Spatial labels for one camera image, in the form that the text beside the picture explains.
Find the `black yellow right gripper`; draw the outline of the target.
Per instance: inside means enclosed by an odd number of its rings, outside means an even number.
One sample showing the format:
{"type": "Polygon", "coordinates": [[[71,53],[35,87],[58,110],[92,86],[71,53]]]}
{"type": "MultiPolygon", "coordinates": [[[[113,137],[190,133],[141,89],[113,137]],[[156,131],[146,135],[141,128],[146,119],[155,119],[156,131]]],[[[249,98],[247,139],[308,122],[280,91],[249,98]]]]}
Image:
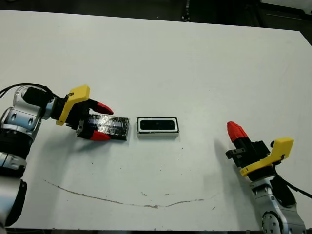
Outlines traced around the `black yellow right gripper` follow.
{"type": "Polygon", "coordinates": [[[252,142],[243,128],[233,121],[227,123],[227,131],[235,149],[228,150],[226,156],[232,159],[243,177],[251,181],[273,175],[273,165],[289,157],[294,140],[278,138],[271,150],[263,141],[252,142]]]}

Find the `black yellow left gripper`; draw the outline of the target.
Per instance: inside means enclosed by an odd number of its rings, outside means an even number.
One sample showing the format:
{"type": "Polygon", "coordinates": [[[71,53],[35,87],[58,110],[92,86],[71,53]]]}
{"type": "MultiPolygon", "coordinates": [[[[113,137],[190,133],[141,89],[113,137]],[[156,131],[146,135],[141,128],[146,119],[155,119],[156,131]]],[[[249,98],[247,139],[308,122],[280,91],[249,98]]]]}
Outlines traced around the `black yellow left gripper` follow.
{"type": "MultiPolygon", "coordinates": [[[[82,128],[80,124],[88,117],[88,107],[100,114],[114,114],[107,105],[89,99],[89,94],[90,87],[85,84],[71,89],[64,98],[56,98],[56,125],[65,124],[80,134],[82,128]]],[[[109,141],[111,137],[103,132],[93,131],[89,140],[109,141]]]]}

